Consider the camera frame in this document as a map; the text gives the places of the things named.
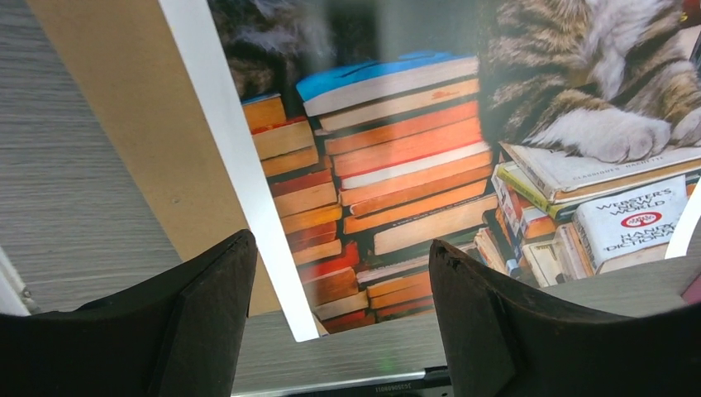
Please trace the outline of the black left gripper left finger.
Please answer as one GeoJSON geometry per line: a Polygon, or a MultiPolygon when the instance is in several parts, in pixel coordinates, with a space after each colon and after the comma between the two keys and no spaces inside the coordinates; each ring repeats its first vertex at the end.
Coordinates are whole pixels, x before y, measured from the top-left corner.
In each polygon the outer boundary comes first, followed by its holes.
{"type": "Polygon", "coordinates": [[[241,230],[73,311],[4,314],[2,395],[230,395],[257,256],[241,230]]]}

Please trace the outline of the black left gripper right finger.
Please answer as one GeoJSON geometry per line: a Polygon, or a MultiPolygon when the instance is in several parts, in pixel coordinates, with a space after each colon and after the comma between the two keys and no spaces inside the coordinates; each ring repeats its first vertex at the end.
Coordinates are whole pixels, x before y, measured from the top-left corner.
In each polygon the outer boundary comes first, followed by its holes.
{"type": "Polygon", "coordinates": [[[457,396],[697,396],[700,307],[587,308],[435,240],[429,273],[457,396]]]}

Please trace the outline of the pink wooden picture frame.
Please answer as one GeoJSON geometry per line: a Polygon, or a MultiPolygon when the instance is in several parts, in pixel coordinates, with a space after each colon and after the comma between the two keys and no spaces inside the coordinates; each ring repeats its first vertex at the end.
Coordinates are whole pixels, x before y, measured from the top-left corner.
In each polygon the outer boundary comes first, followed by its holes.
{"type": "Polygon", "coordinates": [[[701,301],[701,274],[698,274],[689,283],[681,294],[686,304],[699,304],[701,301]]]}

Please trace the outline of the cat and books photo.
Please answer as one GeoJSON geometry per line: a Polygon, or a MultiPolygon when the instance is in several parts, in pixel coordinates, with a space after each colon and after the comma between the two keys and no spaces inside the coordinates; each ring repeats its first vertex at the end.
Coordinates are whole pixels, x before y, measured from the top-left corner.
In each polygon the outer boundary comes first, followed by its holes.
{"type": "Polygon", "coordinates": [[[697,1],[163,1],[293,336],[659,261],[700,185],[697,1]]]}

